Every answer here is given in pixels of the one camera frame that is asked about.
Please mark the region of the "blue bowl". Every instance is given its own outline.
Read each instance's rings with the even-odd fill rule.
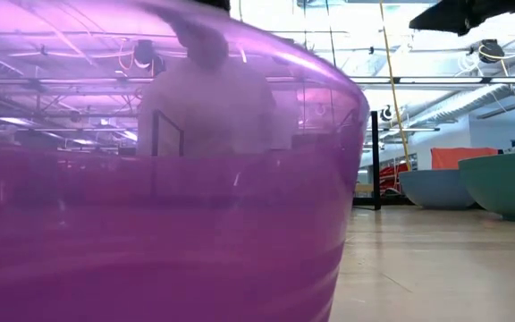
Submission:
[[[460,170],[421,170],[399,174],[402,190],[415,205],[458,210],[474,205],[460,179]]]

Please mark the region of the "person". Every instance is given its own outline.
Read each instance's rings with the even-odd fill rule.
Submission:
[[[197,1],[229,14],[229,1]],[[266,77],[229,56],[223,35],[152,7],[173,28],[187,58],[170,64],[143,90],[137,154],[150,156],[153,113],[160,112],[158,155],[208,157],[270,149],[275,101]]]
[[[17,133],[17,126],[12,124],[0,125],[0,143],[21,145],[15,140],[15,133]]]

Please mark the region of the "floor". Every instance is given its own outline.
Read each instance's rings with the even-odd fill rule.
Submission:
[[[480,210],[354,210],[331,322],[512,320],[515,223]]]

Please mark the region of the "yellow rope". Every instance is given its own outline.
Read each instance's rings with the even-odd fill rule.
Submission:
[[[404,149],[404,157],[407,162],[407,167],[409,171],[411,170],[410,160],[409,160],[409,146],[407,144],[407,138],[404,135],[404,130],[402,129],[402,119],[401,112],[399,112],[399,103],[397,102],[397,92],[394,86],[394,77],[393,77],[393,65],[391,64],[391,49],[389,48],[389,38],[386,36],[386,27],[384,26],[384,6],[383,0],[379,2],[381,7],[381,18],[383,20],[383,34],[384,34],[384,46],[386,47],[386,60],[389,64],[389,76],[391,78],[391,86],[393,87],[393,101],[394,101],[394,111],[397,114],[397,124],[399,124],[399,132],[401,133],[402,139],[402,148]]]

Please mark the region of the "purple plastic bowl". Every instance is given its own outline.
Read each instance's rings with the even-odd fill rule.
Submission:
[[[367,126],[359,88],[207,7],[69,4],[179,58],[143,90],[136,157],[0,144],[0,322],[327,321]],[[53,32],[38,16],[64,30],[56,5],[0,2],[0,32]]]

